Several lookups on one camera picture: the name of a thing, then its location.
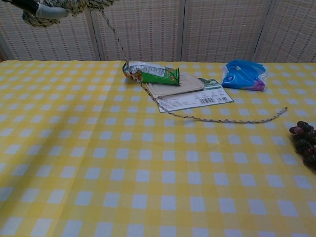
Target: barcode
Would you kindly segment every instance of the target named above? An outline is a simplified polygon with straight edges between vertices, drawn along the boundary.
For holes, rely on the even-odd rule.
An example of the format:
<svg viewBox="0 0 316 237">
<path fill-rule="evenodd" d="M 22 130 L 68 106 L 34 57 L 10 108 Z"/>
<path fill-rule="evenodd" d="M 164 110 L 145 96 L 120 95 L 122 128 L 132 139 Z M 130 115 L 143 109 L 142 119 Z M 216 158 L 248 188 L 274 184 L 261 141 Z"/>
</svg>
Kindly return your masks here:
<svg viewBox="0 0 316 237">
<path fill-rule="evenodd" d="M 215 103 L 215 100 L 213 98 L 200 99 L 199 101 L 202 105 L 209 104 L 209 103 Z"/>
</svg>

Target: paper label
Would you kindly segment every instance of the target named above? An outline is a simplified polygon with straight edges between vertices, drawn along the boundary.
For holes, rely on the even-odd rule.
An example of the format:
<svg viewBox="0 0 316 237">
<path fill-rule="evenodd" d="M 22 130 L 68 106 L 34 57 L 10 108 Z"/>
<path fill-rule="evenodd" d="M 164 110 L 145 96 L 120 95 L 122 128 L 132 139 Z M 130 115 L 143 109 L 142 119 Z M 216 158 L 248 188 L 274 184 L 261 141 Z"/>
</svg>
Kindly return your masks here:
<svg viewBox="0 0 316 237">
<path fill-rule="evenodd" d="M 157 98 L 168 111 L 184 110 L 202 106 L 225 104 L 234 100 L 227 94 L 222 85 L 214 79 L 199 78 L 204 83 L 204 89 L 178 95 Z"/>
</svg>

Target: rope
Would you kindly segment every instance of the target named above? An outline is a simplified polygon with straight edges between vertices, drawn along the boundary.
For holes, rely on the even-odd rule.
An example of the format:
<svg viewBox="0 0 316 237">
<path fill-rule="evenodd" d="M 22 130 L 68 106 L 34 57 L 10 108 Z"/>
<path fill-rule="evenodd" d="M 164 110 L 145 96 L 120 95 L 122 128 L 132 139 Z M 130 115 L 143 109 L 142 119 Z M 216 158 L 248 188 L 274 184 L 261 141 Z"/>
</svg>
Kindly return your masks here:
<svg viewBox="0 0 316 237">
<path fill-rule="evenodd" d="M 39 0 L 39 3 L 44 4 L 49 7 L 62 7 L 64 9 L 67 9 L 73 16 L 77 16 L 79 13 L 82 13 L 85 10 L 99 10 L 102 14 L 102 17 L 106 21 L 108 27 L 113 31 L 114 37 L 117 40 L 117 42 L 120 45 L 120 48 L 123 52 L 124 55 L 124 60 L 126 62 L 127 68 L 130 69 L 129 67 L 129 61 L 126 56 L 126 52 L 124 50 L 124 47 L 118 37 L 118 34 L 115 30 L 115 28 L 110 24 L 109 19 L 104 13 L 104 8 L 109 7 L 113 5 L 113 3 L 116 0 Z M 47 27 L 51 26 L 53 24 L 58 24 L 60 23 L 59 20 L 50 20 L 50 19 L 44 19 L 44 18 L 38 18 L 26 11 L 23 11 L 23 20 L 32 26 L 36 27 Z M 143 88 L 143 90 L 151 97 L 151 99 L 157 104 L 158 107 L 166 111 L 168 114 L 173 115 L 175 117 L 183 118 L 183 119 L 194 119 L 198 121 L 203 121 L 203 122 L 219 122 L 219 123 L 265 123 L 272 121 L 276 118 L 278 118 L 280 115 L 284 114 L 287 111 L 287 107 L 283 108 L 279 112 L 277 112 L 274 116 L 262 120 L 229 120 L 229 119 L 207 119 L 207 118 L 199 118 L 196 116 L 183 116 L 179 114 L 175 114 L 173 112 L 168 111 L 165 109 L 157 100 L 152 96 L 150 91 L 142 84 L 141 77 L 139 76 L 139 73 L 134 74 L 132 77 L 134 80 L 136 80 L 140 86 Z"/>
</svg>

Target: grape bunch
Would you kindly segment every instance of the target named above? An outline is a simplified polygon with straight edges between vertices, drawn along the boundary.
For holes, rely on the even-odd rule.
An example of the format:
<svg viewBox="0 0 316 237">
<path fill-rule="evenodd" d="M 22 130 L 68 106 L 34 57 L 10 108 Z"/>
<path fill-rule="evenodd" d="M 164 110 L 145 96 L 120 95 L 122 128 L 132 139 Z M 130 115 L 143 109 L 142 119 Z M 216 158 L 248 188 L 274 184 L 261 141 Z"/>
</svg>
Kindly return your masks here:
<svg viewBox="0 0 316 237">
<path fill-rule="evenodd" d="M 316 168 L 316 130 L 307 122 L 297 122 L 297 127 L 291 127 L 293 141 L 297 153 L 303 156 L 304 164 Z"/>
</svg>

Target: yellow checkered tablecloth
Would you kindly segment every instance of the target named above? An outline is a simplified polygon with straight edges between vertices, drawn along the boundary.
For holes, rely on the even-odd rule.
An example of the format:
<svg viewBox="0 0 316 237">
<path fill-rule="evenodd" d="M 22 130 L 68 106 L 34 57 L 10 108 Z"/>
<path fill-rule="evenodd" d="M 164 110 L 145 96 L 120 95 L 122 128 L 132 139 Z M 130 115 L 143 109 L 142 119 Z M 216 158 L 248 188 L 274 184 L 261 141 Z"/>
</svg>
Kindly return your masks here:
<svg viewBox="0 0 316 237">
<path fill-rule="evenodd" d="M 220 81 L 223 64 L 162 63 Z M 316 125 L 316 64 L 266 64 L 265 92 L 160 114 L 122 62 L 0 64 L 0 235 L 315 237 L 316 178 L 288 129 Z"/>
</svg>

